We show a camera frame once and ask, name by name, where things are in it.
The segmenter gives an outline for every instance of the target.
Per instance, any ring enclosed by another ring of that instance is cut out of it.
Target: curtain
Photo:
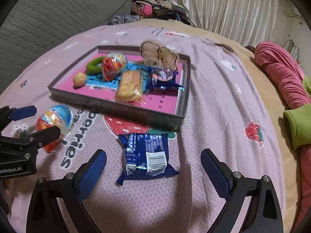
[[[256,46],[269,40],[278,0],[173,0],[183,6],[197,27]]]

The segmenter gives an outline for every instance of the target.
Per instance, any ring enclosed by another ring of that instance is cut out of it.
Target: green fuzzy hair tie
[[[105,56],[99,57],[99,58],[96,58],[96,59],[92,60],[91,62],[89,62],[86,65],[86,74],[87,75],[101,74],[101,66],[98,66],[98,64],[101,63],[104,58],[105,58]]]

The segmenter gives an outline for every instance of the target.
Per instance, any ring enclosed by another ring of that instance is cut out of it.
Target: gray quilted fabric
[[[0,94],[53,47],[130,12],[131,0],[19,0],[0,28]]]

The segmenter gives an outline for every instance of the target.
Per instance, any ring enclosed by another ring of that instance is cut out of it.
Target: blue gripper pad
[[[103,150],[97,150],[91,159],[80,166],[76,172],[77,183],[77,197],[80,202],[87,199],[101,173],[103,172],[107,163],[107,155]]]
[[[35,106],[14,109],[10,113],[10,119],[13,121],[17,121],[17,120],[21,120],[27,117],[34,116],[36,113],[37,113],[37,108]]]
[[[219,197],[228,200],[233,187],[232,171],[225,163],[220,162],[210,149],[201,152],[201,164]]]

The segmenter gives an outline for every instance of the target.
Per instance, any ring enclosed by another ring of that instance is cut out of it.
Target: shallow box
[[[76,73],[84,72],[88,62],[110,52],[125,54],[129,60],[129,66],[134,69],[144,66],[137,46],[96,46],[52,81],[48,86],[52,97],[55,100],[145,123],[152,127],[178,131],[187,111],[191,70],[189,57],[179,54],[179,74],[176,76],[176,83],[182,85],[184,90],[149,92],[143,97],[140,106],[133,106],[113,101],[118,79],[103,83],[98,76],[88,76],[86,86],[77,90],[73,88],[73,77]]]

